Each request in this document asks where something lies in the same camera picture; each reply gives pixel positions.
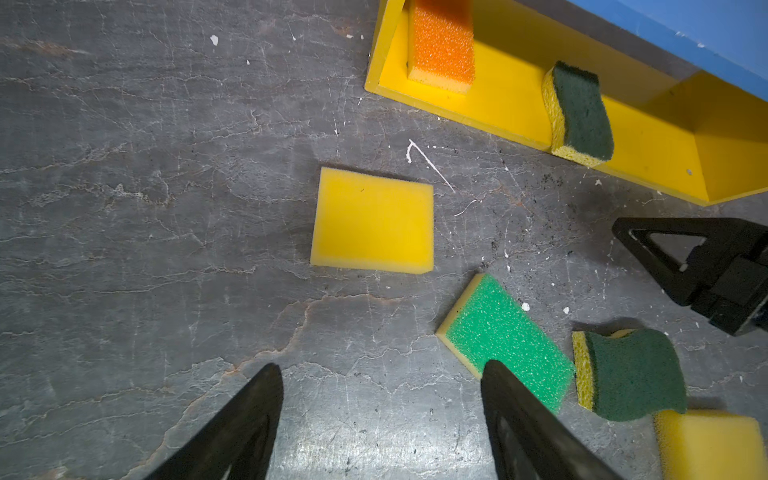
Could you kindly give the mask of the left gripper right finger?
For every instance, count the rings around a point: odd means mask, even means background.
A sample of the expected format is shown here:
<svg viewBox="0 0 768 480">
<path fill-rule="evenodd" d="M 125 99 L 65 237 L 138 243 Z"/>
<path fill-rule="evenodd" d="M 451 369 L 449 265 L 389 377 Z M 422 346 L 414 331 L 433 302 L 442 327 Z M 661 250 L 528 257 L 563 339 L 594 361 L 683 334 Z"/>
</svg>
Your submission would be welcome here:
<svg viewBox="0 0 768 480">
<path fill-rule="evenodd" d="M 617 479 L 500 361 L 486 363 L 481 394 L 500 479 Z"/>
</svg>

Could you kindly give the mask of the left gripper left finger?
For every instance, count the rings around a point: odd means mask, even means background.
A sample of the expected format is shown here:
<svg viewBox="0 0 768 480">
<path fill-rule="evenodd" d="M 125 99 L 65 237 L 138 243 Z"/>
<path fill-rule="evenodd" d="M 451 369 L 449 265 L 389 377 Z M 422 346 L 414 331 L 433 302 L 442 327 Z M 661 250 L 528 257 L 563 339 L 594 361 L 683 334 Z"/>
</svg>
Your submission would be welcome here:
<svg viewBox="0 0 768 480">
<path fill-rule="evenodd" d="M 284 387 L 278 365 L 265 365 L 150 479 L 264 479 L 279 424 Z"/>
</svg>

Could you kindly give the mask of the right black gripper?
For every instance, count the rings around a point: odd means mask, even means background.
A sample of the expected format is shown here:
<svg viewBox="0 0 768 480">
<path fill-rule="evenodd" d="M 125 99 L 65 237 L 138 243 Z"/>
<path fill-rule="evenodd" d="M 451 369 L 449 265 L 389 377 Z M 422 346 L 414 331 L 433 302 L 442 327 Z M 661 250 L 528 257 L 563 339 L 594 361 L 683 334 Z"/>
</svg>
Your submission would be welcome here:
<svg viewBox="0 0 768 480">
<path fill-rule="evenodd" d="M 736 218 L 616 220 L 614 236 L 677 304 L 731 336 L 767 328 L 767 228 Z M 699 240 L 686 257 L 661 237 Z"/>
</svg>

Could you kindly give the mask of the dark green wavy sponge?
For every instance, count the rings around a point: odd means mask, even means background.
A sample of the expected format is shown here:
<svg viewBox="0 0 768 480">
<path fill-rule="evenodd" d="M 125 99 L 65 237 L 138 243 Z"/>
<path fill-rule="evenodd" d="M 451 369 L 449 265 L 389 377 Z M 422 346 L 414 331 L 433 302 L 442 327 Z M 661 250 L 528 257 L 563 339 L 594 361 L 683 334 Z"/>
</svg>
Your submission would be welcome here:
<svg viewBox="0 0 768 480">
<path fill-rule="evenodd" d="M 614 139 L 596 74 L 558 61 L 543 78 L 542 97 L 553 155 L 590 168 L 612 159 Z"/>
<path fill-rule="evenodd" d="M 575 331 L 572 345 L 583 408 L 614 422 L 667 410 L 687 412 L 679 358 L 665 333 L 624 329 L 605 336 Z"/>
</svg>

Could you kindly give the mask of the bright green yellow sponge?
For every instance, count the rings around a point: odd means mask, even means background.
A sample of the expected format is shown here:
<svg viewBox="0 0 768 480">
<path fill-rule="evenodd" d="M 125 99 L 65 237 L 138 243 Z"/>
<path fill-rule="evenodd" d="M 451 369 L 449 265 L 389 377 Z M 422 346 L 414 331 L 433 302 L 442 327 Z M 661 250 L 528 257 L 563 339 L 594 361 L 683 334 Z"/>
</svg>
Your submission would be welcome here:
<svg viewBox="0 0 768 480">
<path fill-rule="evenodd" d="M 472 278 L 436 335 L 476 378 L 497 360 L 547 409 L 559 412 L 575 368 L 491 275 Z"/>
</svg>

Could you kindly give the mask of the orange yellow sponge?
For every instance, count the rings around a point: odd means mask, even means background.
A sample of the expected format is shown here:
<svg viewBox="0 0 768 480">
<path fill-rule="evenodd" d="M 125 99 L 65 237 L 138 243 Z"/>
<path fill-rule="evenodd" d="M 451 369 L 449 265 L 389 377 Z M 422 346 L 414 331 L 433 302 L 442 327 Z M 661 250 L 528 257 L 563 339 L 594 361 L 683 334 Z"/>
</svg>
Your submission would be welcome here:
<svg viewBox="0 0 768 480">
<path fill-rule="evenodd" d="M 407 78 L 465 95 L 475 80 L 473 3 L 415 0 L 409 4 Z"/>
</svg>

